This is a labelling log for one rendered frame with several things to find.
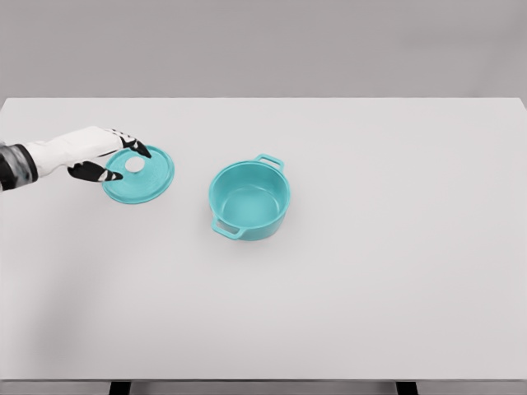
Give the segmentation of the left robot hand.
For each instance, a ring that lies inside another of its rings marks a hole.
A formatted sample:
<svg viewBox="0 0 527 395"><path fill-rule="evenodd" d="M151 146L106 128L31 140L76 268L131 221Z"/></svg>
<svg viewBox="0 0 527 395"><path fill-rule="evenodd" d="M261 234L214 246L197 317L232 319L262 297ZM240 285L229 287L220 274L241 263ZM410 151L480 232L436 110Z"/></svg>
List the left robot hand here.
<svg viewBox="0 0 527 395"><path fill-rule="evenodd" d="M108 156L118 151L129 149L152 158L147 147L137 138L116 129L89 127L67 133L63 136L66 142L67 159L65 165L74 179L104 183L121 180L121 173L106 169L92 162L95 158Z"/></svg>

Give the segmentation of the teal pot lid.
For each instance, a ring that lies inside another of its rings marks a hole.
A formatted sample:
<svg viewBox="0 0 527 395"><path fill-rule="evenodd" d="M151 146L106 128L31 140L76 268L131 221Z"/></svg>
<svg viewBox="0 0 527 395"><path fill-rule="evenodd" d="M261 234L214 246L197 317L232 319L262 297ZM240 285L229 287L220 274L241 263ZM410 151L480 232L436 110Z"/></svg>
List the teal pot lid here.
<svg viewBox="0 0 527 395"><path fill-rule="evenodd" d="M106 168L123 176L120 180L102 184L110 198L125 204L139 204L161 196L170 187L175 176L173 160L156 146L147 146L147 149L152 155L150 159L130 149L119 151L109 158ZM135 157L143 159L144 166L138 172L131 172L126 163Z"/></svg>

